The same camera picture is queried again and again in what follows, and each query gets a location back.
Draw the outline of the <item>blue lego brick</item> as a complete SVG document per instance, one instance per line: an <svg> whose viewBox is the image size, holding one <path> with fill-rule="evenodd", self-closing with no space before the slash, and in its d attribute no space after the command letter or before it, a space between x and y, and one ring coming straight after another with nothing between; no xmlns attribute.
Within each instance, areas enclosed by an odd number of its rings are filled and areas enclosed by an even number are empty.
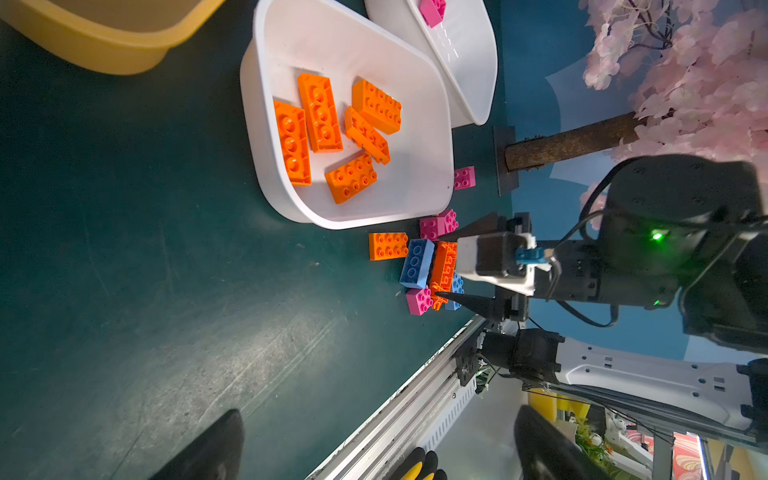
<svg viewBox="0 0 768 480"><path fill-rule="evenodd" d="M463 286L464 286L463 279L459 275L455 274L453 277L451 292L457 293L457 294L464 294ZM444 307L449 311L456 311L456 310L459 310L462 307L462 305L456 301L449 300L444 305Z"/></svg>
<svg viewBox="0 0 768 480"><path fill-rule="evenodd" d="M428 239L410 240L399 283L409 289L426 288L434 250Z"/></svg>

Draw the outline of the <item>pink lego small bottom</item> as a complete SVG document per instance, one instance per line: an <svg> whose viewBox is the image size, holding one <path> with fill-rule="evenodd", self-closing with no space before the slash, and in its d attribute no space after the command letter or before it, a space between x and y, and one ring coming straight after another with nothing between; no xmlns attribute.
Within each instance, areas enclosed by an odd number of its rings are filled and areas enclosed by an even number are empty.
<svg viewBox="0 0 768 480"><path fill-rule="evenodd" d="M422 316L432 308L434 301L429 288L409 289L406 293L408 310L411 315Z"/></svg>

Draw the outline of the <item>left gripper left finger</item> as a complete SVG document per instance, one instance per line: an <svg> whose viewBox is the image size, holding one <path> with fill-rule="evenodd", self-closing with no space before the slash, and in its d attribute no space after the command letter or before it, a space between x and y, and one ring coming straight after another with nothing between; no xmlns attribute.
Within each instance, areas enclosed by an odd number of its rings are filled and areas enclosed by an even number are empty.
<svg viewBox="0 0 768 480"><path fill-rule="evenodd" d="M244 441L241 412L230 409L150 479L235 480L239 476Z"/></svg>

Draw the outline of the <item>pink lego small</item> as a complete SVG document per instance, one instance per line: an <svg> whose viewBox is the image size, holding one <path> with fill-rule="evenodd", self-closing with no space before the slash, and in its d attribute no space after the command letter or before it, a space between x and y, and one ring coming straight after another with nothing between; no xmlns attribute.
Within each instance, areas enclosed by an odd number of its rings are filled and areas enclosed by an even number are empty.
<svg viewBox="0 0 768 480"><path fill-rule="evenodd" d="M426 25L434 28L444 20L446 11L446 0L420 0L419 12L421 13Z"/></svg>
<svg viewBox="0 0 768 480"><path fill-rule="evenodd" d="M422 316L432 308L434 301L429 288L409 289L406 293L408 310L411 315Z"/></svg>

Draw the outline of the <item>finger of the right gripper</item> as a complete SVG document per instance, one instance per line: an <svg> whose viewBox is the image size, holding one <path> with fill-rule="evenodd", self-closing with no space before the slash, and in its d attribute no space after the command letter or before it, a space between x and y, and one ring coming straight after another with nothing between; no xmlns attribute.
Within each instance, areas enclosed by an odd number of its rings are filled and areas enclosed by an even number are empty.
<svg viewBox="0 0 768 480"><path fill-rule="evenodd" d="M456 302L488 321L504 321L510 318L510 308L501 297L483 297L455 292L441 292L440 297Z"/></svg>
<svg viewBox="0 0 768 480"><path fill-rule="evenodd" d="M460 226L457 230L440 237L444 242L457 242L460 238L493 234L506 230L507 218L498 212L491 212L474 222Z"/></svg>

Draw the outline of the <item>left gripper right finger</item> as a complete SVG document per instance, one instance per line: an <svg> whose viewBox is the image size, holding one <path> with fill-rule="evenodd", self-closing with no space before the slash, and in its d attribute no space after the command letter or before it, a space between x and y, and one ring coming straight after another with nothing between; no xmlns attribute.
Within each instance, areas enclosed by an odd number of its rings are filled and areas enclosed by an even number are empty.
<svg viewBox="0 0 768 480"><path fill-rule="evenodd" d="M529 405L523 405L517 414L514 437L525 480L609 479L575 443Z"/></svg>

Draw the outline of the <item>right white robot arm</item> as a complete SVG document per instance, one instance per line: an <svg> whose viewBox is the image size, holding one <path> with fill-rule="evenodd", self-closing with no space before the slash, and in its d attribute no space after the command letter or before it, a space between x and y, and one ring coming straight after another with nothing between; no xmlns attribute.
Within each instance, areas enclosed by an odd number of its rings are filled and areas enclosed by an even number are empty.
<svg viewBox="0 0 768 480"><path fill-rule="evenodd" d="M755 354L747 363L672 361L543 329L488 333L479 354L528 384L591 400L650 429L767 446L767 216L755 166L681 154L616 165L560 239L525 216L489 214L448 235L459 276L493 297L452 300L493 324L524 322L533 298L566 311L676 305L685 333Z"/></svg>

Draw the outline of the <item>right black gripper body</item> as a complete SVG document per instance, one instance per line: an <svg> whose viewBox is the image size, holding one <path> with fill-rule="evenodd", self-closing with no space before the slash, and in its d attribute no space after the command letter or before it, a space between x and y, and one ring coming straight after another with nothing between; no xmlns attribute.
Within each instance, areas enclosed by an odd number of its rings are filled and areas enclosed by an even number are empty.
<svg viewBox="0 0 768 480"><path fill-rule="evenodd" d="M616 321L621 306L653 310L670 305L679 289L677 278L618 271L600 256L594 239L588 236L581 240L572 238L577 231L586 229L588 221L601 215L600 211L587 215L560 240L540 242L540 249L554 251L551 258L542 256L539 263L513 269L517 273L527 271L533 286L525 287L521 293L509 294L511 308L524 314L531 299L553 301L571 315L586 321L588 317L572 306L574 302L605 304L610 307L611 319Z"/></svg>

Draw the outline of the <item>orange lego brick stack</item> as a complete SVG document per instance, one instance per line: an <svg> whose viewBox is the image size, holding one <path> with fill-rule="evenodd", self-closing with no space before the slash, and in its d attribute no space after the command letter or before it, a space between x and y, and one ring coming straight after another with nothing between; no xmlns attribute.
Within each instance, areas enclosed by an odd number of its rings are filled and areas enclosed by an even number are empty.
<svg viewBox="0 0 768 480"><path fill-rule="evenodd" d="M325 174L334 202L339 205L354 198L378 180L375 161L367 153L361 153L344 165Z"/></svg>
<svg viewBox="0 0 768 480"><path fill-rule="evenodd" d="M409 238L404 232L370 233L368 240L371 261L405 258L409 253Z"/></svg>

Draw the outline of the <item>orange lego long assembly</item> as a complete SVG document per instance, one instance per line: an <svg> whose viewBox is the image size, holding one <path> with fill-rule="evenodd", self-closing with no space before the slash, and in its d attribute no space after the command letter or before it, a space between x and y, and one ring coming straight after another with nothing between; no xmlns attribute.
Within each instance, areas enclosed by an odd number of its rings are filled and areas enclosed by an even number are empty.
<svg viewBox="0 0 768 480"><path fill-rule="evenodd" d="M432 308L439 311L448 300L439 296L441 292L451 292L455 265L457 260L457 244L455 242L439 241L432 265L429 289L433 301Z"/></svg>

